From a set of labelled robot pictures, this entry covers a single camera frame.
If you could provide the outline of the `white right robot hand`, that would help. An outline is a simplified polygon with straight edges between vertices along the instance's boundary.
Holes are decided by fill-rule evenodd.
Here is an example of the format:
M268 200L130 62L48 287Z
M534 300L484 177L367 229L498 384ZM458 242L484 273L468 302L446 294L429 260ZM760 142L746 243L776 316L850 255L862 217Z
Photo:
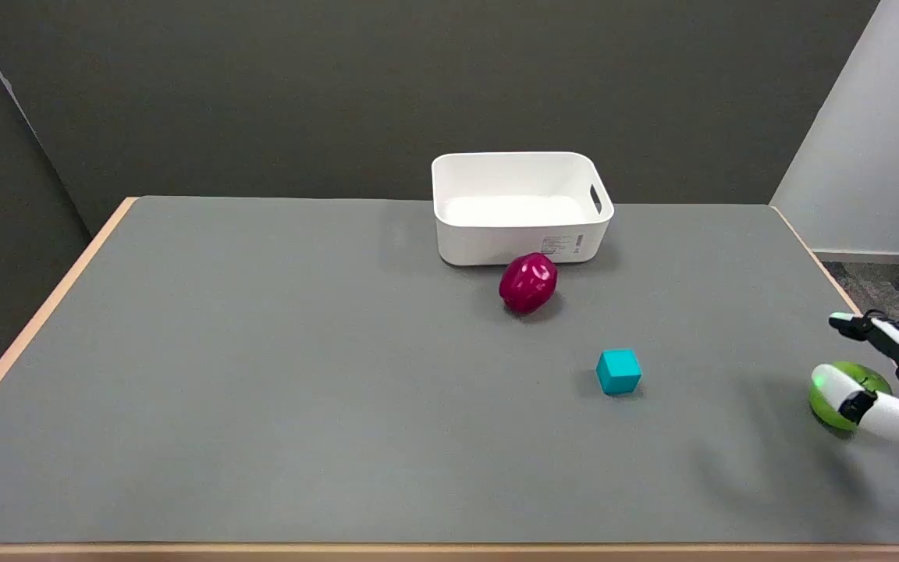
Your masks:
M876 309L860 315L834 312L828 323L843 337L869 343L887 357L899 381L899 317ZM814 367L808 402L814 416L832 429L899 442L899 397L871 368L847 361Z

